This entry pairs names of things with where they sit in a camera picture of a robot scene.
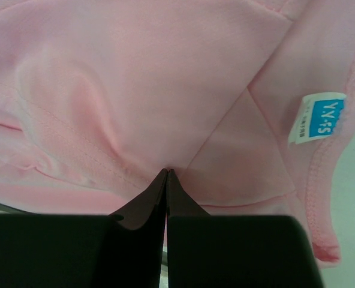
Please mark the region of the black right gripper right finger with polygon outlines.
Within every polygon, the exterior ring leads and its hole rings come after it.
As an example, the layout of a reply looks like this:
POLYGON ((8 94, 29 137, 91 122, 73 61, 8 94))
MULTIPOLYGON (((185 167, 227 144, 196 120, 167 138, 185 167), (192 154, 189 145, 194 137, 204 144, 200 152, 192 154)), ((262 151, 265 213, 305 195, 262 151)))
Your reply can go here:
POLYGON ((208 214, 166 181, 170 287, 322 287, 307 235, 286 215, 208 214))

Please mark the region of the pink t shirt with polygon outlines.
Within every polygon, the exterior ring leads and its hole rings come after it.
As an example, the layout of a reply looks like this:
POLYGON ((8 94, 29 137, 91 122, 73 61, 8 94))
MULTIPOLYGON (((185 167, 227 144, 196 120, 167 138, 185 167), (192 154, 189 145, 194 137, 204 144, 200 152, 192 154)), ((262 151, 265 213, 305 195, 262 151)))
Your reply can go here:
POLYGON ((211 214, 292 215, 340 248, 355 1, 0 1, 0 204, 109 214, 163 168, 211 214))

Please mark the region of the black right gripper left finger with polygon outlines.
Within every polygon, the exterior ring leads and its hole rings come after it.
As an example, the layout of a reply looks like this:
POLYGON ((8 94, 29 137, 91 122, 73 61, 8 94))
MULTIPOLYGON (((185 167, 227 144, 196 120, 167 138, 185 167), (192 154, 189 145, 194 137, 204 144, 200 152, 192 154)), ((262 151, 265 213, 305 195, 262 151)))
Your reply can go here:
POLYGON ((0 214, 0 287, 158 287, 167 174, 109 215, 0 214))

